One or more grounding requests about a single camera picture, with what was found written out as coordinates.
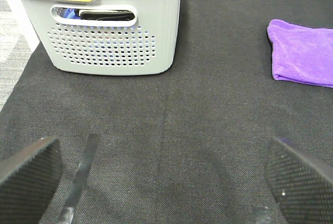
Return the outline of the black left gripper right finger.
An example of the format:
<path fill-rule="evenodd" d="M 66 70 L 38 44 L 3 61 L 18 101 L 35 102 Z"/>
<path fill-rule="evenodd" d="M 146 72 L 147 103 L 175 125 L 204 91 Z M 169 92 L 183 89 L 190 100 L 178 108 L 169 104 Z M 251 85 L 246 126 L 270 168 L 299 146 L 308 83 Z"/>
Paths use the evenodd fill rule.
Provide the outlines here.
<path fill-rule="evenodd" d="M 285 138 L 274 138 L 265 178 L 287 223 L 332 223 L 332 166 Z"/>

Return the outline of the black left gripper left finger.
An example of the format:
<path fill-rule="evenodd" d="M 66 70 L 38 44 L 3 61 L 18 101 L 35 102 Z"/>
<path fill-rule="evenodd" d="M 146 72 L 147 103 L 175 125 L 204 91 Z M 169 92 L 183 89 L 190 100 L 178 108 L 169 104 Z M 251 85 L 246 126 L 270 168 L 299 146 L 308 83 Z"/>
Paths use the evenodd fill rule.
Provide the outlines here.
<path fill-rule="evenodd" d="M 1 223 L 39 223 L 62 176 L 59 140 L 42 138 L 1 162 Z"/>

